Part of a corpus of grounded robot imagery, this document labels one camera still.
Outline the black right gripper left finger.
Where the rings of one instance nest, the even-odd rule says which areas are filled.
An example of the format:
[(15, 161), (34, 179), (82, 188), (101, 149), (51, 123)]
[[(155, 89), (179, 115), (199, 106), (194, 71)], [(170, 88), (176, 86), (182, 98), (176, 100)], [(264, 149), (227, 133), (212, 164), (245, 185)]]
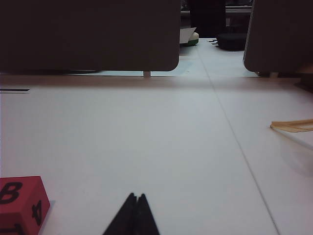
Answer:
[(136, 196), (134, 193), (130, 193), (103, 234), (131, 235), (133, 230), (133, 212), (135, 205)]

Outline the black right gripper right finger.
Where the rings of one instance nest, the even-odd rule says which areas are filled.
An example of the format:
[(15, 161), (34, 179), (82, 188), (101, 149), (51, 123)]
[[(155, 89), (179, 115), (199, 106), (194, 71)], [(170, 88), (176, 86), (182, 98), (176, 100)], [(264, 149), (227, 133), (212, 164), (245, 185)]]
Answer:
[(133, 217), (134, 235), (159, 235), (147, 197), (142, 194), (135, 205)]

